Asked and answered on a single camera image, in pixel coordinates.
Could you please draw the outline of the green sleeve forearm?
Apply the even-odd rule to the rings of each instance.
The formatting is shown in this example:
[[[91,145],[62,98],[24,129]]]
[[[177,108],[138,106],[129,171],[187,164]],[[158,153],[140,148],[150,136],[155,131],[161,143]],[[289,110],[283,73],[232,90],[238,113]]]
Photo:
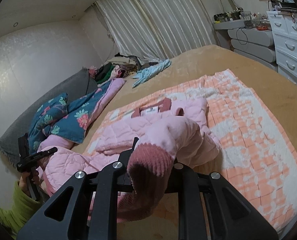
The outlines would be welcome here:
[[[7,231],[7,234],[16,239],[18,232],[42,204],[42,199],[36,201],[31,198],[27,184],[20,179],[14,186],[11,209],[5,210],[0,207],[0,223]]]

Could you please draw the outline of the person left hand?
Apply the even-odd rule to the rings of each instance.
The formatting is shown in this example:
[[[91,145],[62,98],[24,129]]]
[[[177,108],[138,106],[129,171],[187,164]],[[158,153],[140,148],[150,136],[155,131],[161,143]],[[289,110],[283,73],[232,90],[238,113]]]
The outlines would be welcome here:
[[[32,172],[23,172],[21,173],[21,177],[19,180],[19,187],[27,196],[31,197],[30,189],[31,183],[34,185],[40,184],[39,173],[37,170],[33,170]]]

